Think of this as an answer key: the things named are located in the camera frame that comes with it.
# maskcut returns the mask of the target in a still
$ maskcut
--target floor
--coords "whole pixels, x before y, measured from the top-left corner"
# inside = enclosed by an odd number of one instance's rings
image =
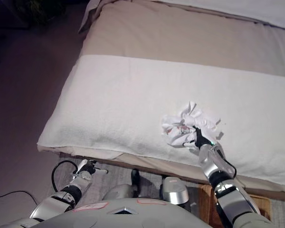
[[[85,34],[77,31],[85,4],[72,5],[47,28],[0,31],[0,195],[27,190],[47,196],[58,161],[36,142],[78,58]],[[0,225],[28,217],[34,202],[24,193],[0,198]]]

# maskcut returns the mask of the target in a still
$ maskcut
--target black joint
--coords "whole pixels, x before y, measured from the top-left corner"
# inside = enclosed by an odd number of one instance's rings
[[[79,202],[79,200],[81,198],[81,190],[74,185],[68,185],[68,186],[64,187],[61,191],[67,192],[71,196],[73,196],[73,198],[75,200],[75,205]]]
[[[230,179],[232,178],[226,172],[216,171],[209,177],[209,182],[214,190],[219,183]]]
[[[201,134],[201,129],[197,128],[196,126],[193,126],[193,128],[196,131],[196,141],[195,145],[200,149],[202,145],[209,144],[212,145],[212,143],[206,139],[202,134]]]
[[[96,172],[96,170],[95,170],[95,168],[94,168],[94,165],[91,165],[91,164],[89,164],[89,163],[85,164],[85,165],[80,169],[79,172],[82,172],[82,171],[88,171],[91,175]]]

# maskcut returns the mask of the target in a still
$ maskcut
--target bed sheet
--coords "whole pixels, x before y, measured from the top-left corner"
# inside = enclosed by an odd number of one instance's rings
[[[87,34],[81,55],[89,54],[196,63],[285,76],[285,30],[143,0],[118,1],[103,7]],[[79,149],[39,146],[39,150],[76,154]],[[96,151],[85,153],[101,158]],[[125,153],[110,156],[102,158],[205,180],[196,167]],[[241,181],[251,188],[285,191],[285,186],[268,181],[245,178]]]

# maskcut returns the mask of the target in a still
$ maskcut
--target sticker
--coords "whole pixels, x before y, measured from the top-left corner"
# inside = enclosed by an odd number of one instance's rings
[[[164,201],[161,200],[155,200],[155,199],[137,199],[137,203],[140,204],[158,204],[158,205],[167,205]]]
[[[82,210],[96,210],[96,209],[104,208],[108,204],[109,204],[108,202],[93,203],[93,204],[88,204],[88,205],[76,208],[73,211],[78,212],[78,211],[82,211]]]

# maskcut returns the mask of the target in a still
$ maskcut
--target crumpled cloth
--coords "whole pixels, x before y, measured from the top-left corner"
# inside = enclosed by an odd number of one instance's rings
[[[189,102],[188,106],[180,113],[180,116],[165,115],[162,118],[162,136],[167,144],[197,150],[194,126],[200,128],[202,136],[213,144],[217,142],[220,135],[217,124],[220,119],[208,116],[196,106],[195,102]]]

